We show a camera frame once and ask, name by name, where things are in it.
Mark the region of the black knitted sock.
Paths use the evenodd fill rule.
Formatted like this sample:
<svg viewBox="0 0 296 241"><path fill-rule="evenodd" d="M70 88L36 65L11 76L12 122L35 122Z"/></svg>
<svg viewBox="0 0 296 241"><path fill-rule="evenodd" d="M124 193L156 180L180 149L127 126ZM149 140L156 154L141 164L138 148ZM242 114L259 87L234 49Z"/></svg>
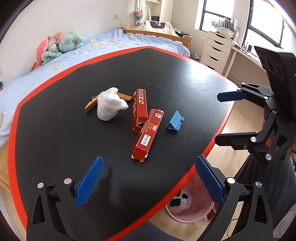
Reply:
<svg viewBox="0 0 296 241"><path fill-rule="evenodd" d="M178 193L178 197L183 200L183 199L188 199L188 192L185 189L182 189L179 193Z"/></svg>

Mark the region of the white sock ball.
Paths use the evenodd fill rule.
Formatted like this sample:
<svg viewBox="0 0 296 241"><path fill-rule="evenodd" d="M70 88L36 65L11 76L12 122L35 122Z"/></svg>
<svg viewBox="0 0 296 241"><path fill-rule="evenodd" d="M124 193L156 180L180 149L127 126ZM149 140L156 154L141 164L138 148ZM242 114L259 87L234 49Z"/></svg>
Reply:
<svg viewBox="0 0 296 241"><path fill-rule="evenodd" d="M114 118L120 110L128 109L128 104L117 94L118 88L111 87L97 96L97 116L102 121Z"/></svg>

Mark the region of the brown wooden piece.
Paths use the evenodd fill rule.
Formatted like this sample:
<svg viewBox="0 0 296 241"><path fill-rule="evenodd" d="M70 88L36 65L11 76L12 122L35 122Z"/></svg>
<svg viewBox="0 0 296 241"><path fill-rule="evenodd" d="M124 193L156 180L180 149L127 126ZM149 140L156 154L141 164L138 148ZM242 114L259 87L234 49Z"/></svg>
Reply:
<svg viewBox="0 0 296 241"><path fill-rule="evenodd" d="M123 100L125 100L125 101L131 101L132 100L132 96L129 96L129 95L126 95L126 94L122 94L122 93L117 93L117 95L121 98L121 99L123 99Z"/></svg>

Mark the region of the red carton with barcode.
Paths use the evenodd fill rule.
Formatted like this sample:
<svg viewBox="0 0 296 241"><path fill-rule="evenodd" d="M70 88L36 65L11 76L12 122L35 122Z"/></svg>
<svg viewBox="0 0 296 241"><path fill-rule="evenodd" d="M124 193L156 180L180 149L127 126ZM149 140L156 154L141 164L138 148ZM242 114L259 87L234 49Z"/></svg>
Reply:
<svg viewBox="0 0 296 241"><path fill-rule="evenodd" d="M147 121L132 146L132 159L144 162L147 158L163 116L163 110L151 109Z"/></svg>

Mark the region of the red and black table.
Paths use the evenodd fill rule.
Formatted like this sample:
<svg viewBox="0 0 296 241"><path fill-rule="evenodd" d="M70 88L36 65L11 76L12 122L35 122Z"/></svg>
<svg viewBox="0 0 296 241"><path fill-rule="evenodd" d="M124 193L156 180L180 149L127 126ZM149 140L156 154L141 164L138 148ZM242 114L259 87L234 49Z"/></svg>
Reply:
<svg viewBox="0 0 296 241"><path fill-rule="evenodd" d="M94 95L116 87L145 89L148 109L164 116L144 162L132 159L132 107L109 121ZM17 106L9 137L11 192L27 240L118 240L145 223L195 173L221 133L232 102L217 95L236 85L189 58L153 47L125 49L74 65L37 87ZM178 111L178 132L167 125ZM101 156L104 168L88 202L75 187Z"/></svg>

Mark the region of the rainbow hanging bag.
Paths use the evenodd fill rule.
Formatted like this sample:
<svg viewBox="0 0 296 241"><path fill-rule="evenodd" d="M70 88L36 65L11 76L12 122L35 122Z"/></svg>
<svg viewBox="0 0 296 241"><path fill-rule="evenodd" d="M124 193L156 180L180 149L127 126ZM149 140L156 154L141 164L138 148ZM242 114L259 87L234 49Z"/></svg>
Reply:
<svg viewBox="0 0 296 241"><path fill-rule="evenodd" d="M135 2L135 10L134 10L134 19L135 19L135 25L140 26L142 25L143 22L143 10L142 10L142 1L141 0L136 0Z"/></svg>

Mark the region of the white shirt on hanger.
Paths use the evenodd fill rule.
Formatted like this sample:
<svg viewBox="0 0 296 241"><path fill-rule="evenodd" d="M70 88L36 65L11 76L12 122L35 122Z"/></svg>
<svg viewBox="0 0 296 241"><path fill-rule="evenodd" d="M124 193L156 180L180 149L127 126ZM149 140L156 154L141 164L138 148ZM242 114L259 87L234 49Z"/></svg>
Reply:
<svg viewBox="0 0 296 241"><path fill-rule="evenodd" d="M161 33L179 37L169 22L146 21L145 30L147 32Z"/></svg>

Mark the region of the wooden clothespin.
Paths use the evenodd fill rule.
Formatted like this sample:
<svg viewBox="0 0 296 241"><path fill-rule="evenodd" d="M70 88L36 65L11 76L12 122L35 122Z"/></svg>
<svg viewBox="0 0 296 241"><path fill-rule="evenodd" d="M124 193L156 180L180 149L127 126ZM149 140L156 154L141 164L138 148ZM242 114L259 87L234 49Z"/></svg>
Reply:
<svg viewBox="0 0 296 241"><path fill-rule="evenodd" d="M93 96L92 100L88 102L88 104L85 107L85 112L88 113L94 106L97 104L97 96Z"/></svg>

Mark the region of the pink waste basket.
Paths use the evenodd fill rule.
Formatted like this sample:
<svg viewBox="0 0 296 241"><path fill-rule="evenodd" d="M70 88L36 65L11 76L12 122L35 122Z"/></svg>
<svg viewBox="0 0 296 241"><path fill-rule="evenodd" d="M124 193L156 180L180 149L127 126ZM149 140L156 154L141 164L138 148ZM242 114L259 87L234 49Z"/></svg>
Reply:
<svg viewBox="0 0 296 241"><path fill-rule="evenodd" d="M167 215L180 223L203 221L207 224L219 206L212 201L199 175L194 174L182 189L187 190L188 199L181 200L180 207L170 207L169 201L165 206Z"/></svg>

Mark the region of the white drawer cabinet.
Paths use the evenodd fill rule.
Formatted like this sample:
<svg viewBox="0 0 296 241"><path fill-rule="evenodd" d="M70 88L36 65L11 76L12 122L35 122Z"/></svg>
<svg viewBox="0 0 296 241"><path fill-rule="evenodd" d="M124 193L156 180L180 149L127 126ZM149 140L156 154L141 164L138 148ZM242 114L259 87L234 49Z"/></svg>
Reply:
<svg viewBox="0 0 296 241"><path fill-rule="evenodd" d="M208 32L201 63L223 74L234 41L217 32Z"/></svg>

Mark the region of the red surprise carton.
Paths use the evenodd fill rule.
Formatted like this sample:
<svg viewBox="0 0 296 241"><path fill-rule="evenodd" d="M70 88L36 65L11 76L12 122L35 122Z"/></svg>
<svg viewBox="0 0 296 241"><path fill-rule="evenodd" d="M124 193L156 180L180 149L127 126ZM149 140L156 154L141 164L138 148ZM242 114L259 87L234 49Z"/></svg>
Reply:
<svg viewBox="0 0 296 241"><path fill-rule="evenodd" d="M139 133L147 119L146 92L145 89L137 88L132 99L132 130Z"/></svg>

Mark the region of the white desk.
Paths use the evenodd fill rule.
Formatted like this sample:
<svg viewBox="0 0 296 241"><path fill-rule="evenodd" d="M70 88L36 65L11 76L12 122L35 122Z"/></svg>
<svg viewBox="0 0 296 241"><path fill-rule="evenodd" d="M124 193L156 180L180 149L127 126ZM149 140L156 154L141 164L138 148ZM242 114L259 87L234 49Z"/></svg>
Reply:
<svg viewBox="0 0 296 241"><path fill-rule="evenodd" d="M261 64L234 46L230 50L222 74L238 87L241 83L270 86L267 73Z"/></svg>

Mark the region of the bed with blue sheet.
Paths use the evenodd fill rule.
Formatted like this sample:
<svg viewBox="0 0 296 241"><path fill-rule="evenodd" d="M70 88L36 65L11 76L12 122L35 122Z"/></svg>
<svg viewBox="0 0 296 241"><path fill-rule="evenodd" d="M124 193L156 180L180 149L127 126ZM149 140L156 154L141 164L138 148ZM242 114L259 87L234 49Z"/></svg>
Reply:
<svg viewBox="0 0 296 241"><path fill-rule="evenodd" d="M124 33L116 29L97 35L83 43L83 47L65 53L48 64L4 84L1 90L1 147L6 147L17 105L35 88L62 71L86 60L108 53L135 47L152 46L168 50L185 57L190 56L190 47L165 37Z"/></svg>

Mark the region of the striped green plush toy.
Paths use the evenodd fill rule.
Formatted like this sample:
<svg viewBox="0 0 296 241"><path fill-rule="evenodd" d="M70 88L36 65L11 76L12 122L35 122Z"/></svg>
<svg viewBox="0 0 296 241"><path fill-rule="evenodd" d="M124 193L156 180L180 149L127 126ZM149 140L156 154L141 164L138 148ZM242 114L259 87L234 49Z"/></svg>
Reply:
<svg viewBox="0 0 296 241"><path fill-rule="evenodd" d="M59 51L57 44L50 45L49 49L41 55L41 65L49 63L52 59L59 57L62 54L63 53Z"/></svg>

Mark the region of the pink plush toy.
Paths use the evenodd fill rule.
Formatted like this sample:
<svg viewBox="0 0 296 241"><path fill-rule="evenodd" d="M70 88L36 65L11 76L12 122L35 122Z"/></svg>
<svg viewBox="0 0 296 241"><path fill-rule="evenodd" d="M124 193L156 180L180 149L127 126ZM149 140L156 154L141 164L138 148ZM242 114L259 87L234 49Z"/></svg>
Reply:
<svg viewBox="0 0 296 241"><path fill-rule="evenodd" d="M33 71L39 68L42 64L45 65L46 62L42 60L42 55L47 51L49 38L44 39L36 49L36 59L33 66L30 68L30 71Z"/></svg>

